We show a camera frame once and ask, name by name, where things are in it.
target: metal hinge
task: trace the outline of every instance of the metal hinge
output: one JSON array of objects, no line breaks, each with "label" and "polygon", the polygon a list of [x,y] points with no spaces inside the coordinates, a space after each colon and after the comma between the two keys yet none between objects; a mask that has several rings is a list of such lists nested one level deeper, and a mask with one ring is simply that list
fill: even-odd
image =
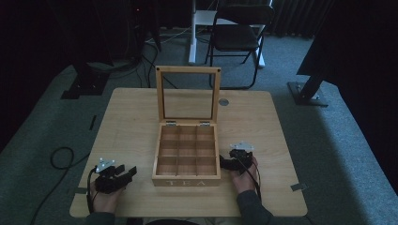
[{"label": "metal hinge", "polygon": [[176,126],[176,121],[166,121],[166,126]]},{"label": "metal hinge", "polygon": [[202,122],[200,122],[199,126],[210,127],[210,122],[202,121]]}]

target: gray carpet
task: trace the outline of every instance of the gray carpet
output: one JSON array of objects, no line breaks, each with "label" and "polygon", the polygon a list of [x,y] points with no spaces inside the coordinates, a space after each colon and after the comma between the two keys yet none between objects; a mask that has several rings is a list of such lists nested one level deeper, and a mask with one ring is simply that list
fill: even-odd
[{"label": "gray carpet", "polygon": [[[303,191],[308,217],[277,217],[280,224],[397,224],[398,197],[379,168],[358,125],[341,99],[338,89],[322,83],[320,90],[327,108],[295,104],[288,82],[306,82],[296,76],[302,58],[311,46],[300,37],[268,37],[264,46],[266,67],[259,70],[252,90],[269,91],[281,120],[298,179],[309,188]],[[190,41],[172,38],[162,43],[155,65],[187,65]],[[207,45],[198,42],[197,66],[203,66]],[[145,46],[144,55],[152,60],[154,49]],[[217,58],[222,67],[222,84],[250,82],[253,60]],[[97,68],[107,66],[94,64]],[[102,96],[75,100],[60,99],[76,76],[72,67],[54,78],[35,109],[0,155],[0,224],[29,224],[47,193],[64,171],[51,166],[52,151],[61,146],[74,150],[74,162],[91,150],[100,121],[112,91],[117,87],[146,87],[149,72],[145,61],[134,71],[111,75]],[[154,70],[150,73],[155,84]],[[201,81],[171,81],[178,88],[208,88]],[[67,166],[70,154],[61,151],[54,163]],[[72,167],[60,186],[38,212],[36,224],[84,224],[83,218],[69,215],[75,188],[85,166]],[[124,224],[119,218],[116,224]]]}]

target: black equipment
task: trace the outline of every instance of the black equipment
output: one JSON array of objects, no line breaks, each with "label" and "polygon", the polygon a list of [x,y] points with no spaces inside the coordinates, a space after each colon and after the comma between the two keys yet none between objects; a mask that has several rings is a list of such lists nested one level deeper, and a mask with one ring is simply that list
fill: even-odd
[{"label": "black equipment", "polygon": [[137,173],[137,167],[133,167],[125,174],[120,175],[122,172],[125,171],[125,166],[120,165],[116,168],[115,166],[113,166],[114,163],[114,160],[104,161],[101,158],[99,160],[99,165],[95,166],[94,169],[92,169],[88,174],[86,198],[90,214],[94,212],[93,201],[95,199],[95,196],[94,199],[91,199],[91,174],[99,173],[99,177],[97,177],[97,179],[95,180],[96,191],[100,193],[110,194],[121,189],[122,187],[125,187],[128,183],[132,181],[132,177]]},{"label": "black equipment", "polygon": [[220,166],[228,171],[239,171],[240,174],[246,172],[253,164],[252,152],[246,152],[245,150],[233,149],[229,152],[231,159],[225,159],[220,156]]},{"label": "black equipment", "polygon": [[137,173],[137,167],[133,167],[127,173],[117,176],[125,171],[125,166],[121,165],[117,168],[114,166],[108,167],[107,169],[99,173],[99,177],[96,179],[96,191],[110,194],[114,191],[125,187],[132,181],[132,177]]}]

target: black chair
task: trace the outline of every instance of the black chair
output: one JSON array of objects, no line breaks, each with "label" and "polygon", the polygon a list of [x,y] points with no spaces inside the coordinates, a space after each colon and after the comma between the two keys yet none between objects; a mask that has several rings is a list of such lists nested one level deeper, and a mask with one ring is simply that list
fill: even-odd
[{"label": "black chair", "polygon": [[[274,16],[274,9],[267,5],[230,5],[217,10],[208,43],[206,61],[210,57],[210,66],[213,66],[215,56],[246,56],[246,62],[251,53],[258,50],[252,83],[247,86],[220,87],[220,89],[249,89],[257,77],[258,65],[263,48],[265,32]],[[233,24],[220,23],[224,19]],[[248,52],[247,54],[214,54],[214,49],[220,52]]]}]

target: box lid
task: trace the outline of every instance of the box lid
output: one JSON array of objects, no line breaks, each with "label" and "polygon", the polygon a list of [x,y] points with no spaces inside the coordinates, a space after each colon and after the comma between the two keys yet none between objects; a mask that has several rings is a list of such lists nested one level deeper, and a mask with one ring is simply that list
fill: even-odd
[{"label": "box lid", "polygon": [[[184,76],[193,74],[211,76],[213,89],[166,89],[165,75]],[[184,124],[217,123],[218,99],[220,93],[221,69],[219,67],[171,67],[157,66],[156,81],[158,89],[159,120]],[[190,105],[178,104],[181,98],[191,98]]]}]

